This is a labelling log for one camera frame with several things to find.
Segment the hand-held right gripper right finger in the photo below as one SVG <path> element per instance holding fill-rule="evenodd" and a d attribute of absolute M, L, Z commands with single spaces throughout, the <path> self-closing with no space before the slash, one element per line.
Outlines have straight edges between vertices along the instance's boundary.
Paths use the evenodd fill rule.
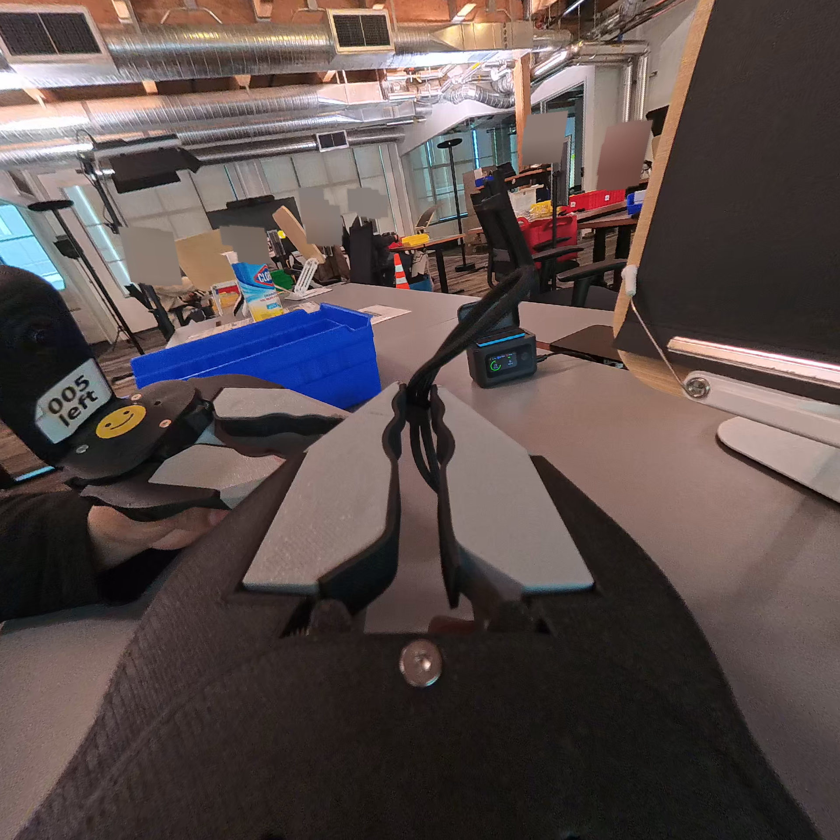
<path fill-rule="evenodd" d="M 478 608 L 592 589 L 594 580 L 527 449 L 434 388 L 437 520 L 450 605 Z"/>

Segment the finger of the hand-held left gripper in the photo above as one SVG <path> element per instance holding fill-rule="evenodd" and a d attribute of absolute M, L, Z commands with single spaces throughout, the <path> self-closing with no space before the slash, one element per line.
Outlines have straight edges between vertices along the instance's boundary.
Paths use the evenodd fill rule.
<path fill-rule="evenodd" d="M 235 438 L 326 434 L 350 414 L 286 388 L 227 386 L 213 399 L 215 425 Z"/>
<path fill-rule="evenodd" d="M 284 463 L 276 455 L 250 456 L 228 447 L 194 445 L 164 461 L 149 482 L 216 490 L 232 509 Z"/>

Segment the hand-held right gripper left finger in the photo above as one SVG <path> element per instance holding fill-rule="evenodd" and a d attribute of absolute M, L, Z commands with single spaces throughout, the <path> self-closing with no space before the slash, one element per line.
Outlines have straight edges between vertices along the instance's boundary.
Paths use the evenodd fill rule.
<path fill-rule="evenodd" d="M 396 575 L 403 387 L 312 444 L 242 580 L 250 592 L 378 596 Z"/>

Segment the blue plastic bin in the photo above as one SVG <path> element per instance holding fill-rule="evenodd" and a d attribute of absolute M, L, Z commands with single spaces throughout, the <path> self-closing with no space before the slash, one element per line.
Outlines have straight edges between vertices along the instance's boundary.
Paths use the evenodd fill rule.
<path fill-rule="evenodd" d="M 380 394 L 371 316 L 323 303 L 191 341 L 131 361 L 138 387 L 219 375 L 249 375 L 342 409 Z"/>

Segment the window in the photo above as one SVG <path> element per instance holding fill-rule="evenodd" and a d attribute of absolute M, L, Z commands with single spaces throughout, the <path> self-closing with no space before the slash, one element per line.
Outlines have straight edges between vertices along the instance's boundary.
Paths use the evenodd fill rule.
<path fill-rule="evenodd" d="M 22 212 L 1 204 L 1 262 L 42 277 L 58 291 L 67 288 L 64 277 L 39 242 Z"/>

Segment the dark charging case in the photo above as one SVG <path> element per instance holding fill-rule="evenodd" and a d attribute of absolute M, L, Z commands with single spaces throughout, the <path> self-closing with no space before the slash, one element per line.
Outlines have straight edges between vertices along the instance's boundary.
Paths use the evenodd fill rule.
<path fill-rule="evenodd" d="M 538 365 L 536 336 L 521 326 L 518 304 L 481 328 L 465 354 L 471 378 L 484 389 L 528 378 Z"/>

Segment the beige rounded board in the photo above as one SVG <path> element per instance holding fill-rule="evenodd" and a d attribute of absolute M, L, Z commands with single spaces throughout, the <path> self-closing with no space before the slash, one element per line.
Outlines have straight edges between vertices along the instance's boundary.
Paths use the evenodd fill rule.
<path fill-rule="evenodd" d="M 195 289 L 210 291 L 217 285 L 236 283 L 236 276 L 218 229 L 175 240 L 178 263 Z"/>

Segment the beige board on white stand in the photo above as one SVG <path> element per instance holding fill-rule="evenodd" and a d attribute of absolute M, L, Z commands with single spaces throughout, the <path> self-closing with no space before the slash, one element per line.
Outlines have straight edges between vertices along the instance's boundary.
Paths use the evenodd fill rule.
<path fill-rule="evenodd" d="M 291 301 L 307 301 L 315 298 L 325 290 L 315 286 L 318 268 L 322 266 L 326 257 L 319 248 L 308 242 L 308 236 L 295 215 L 287 206 L 279 206 L 272 215 L 278 229 L 294 244 L 303 259 L 302 269 L 292 291 L 287 296 Z"/>

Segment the wooden top office table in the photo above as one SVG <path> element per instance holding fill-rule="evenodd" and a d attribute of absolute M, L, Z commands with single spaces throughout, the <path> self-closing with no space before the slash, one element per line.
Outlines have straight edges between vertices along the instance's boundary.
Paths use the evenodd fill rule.
<path fill-rule="evenodd" d="M 459 245 L 459 235 L 453 235 L 449 237 L 439 238 L 439 239 L 430 239 L 429 245 L 425 248 L 419 248 L 414 250 L 404 249 L 400 246 L 400 241 L 395 242 L 389 245 L 389 252 L 390 253 L 399 253 L 402 254 L 413 254 L 413 253 L 432 253 L 434 254 L 436 260 L 436 267 L 437 267 L 437 278 L 438 278 L 438 285 L 439 289 L 442 293 L 449 294 L 449 287 L 448 287 L 448 279 L 447 279 L 447 271 L 445 266 L 445 258 L 443 256 L 443 252 L 445 248 L 449 247 L 452 244 Z M 410 282 L 410 271 L 405 269 L 406 277 L 408 283 Z"/>

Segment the black light panel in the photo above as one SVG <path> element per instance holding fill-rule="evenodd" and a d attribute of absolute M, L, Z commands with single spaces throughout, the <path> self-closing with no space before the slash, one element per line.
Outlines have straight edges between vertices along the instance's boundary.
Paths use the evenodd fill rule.
<path fill-rule="evenodd" d="M 118 194 L 178 183 L 179 172 L 197 172 L 203 165 L 192 152 L 181 147 L 112 154 L 109 162 Z"/>

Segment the black office chair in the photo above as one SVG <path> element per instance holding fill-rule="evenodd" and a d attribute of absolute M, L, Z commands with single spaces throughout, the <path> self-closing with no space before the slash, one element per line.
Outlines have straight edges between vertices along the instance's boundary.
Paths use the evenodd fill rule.
<path fill-rule="evenodd" d="M 528 300 L 545 305 L 615 310 L 617 293 L 604 285 L 605 274 L 621 273 L 624 259 L 601 259 L 581 263 L 583 246 L 577 241 L 576 219 L 571 220 L 571 237 L 551 237 L 530 246 L 528 227 L 511 204 L 508 184 L 497 170 L 477 181 L 471 197 L 488 246 L 488 282 L 494 287 L 516 270 L 531 270 L 534 278 Z"/>

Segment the red plastic bin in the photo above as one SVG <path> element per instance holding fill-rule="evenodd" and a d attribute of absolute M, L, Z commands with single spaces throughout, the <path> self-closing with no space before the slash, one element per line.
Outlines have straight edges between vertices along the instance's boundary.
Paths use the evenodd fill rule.
<path fill-rule="evenodd" d="M 578 220 L 576 213 L 563 213 L 556 218 L 529 219 L 518 216 L 518 224 L 538 267 L 543 268 L 556 263 L 562 267 L 562 270 L 567 270 L 577 266 L 577 250 L 567 251 L 556 257 L 549 257 L 546 261 L 537 259 L 537 254 L 547 250 L 577 246 Z"/>

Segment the black board on white stand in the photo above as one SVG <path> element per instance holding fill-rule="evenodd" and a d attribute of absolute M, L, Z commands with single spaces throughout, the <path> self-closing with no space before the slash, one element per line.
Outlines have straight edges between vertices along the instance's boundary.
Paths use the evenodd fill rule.
<path fill-rule="evenodd" d="M 838 102 L 838 2 L 699 2 L 614 321 L 639 381 L 834 502 Z"/>

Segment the wall screen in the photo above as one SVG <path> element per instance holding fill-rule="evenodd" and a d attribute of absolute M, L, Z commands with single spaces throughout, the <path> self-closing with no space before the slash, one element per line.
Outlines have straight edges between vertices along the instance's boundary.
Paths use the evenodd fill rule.
<path fill-rule="evenodd" d="M 275 198 L 273 195 L 258 196 L 228 202 L 226 207 L 216 211 L 207 211 L 206 217 L 211 227 L 239 226 L 262 228 L 265 231 L 285 229 L 274 220 L 274 213 L 281 207 L 300 223 L 301 217 L 294 197 Z"/>

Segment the silver air duct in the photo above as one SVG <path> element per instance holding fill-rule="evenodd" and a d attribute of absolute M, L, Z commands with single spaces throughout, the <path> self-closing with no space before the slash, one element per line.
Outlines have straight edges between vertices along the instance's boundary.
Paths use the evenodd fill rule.
<path fill-rule="evenodd" d="M 649 47 L 627 36 L 667 4 L 569 30 L 552 2 L 2 2 L 2 171 L 399 143 L 438 107 L 507 112 L 587 65 L 627 70 L 640 113 Z"/>

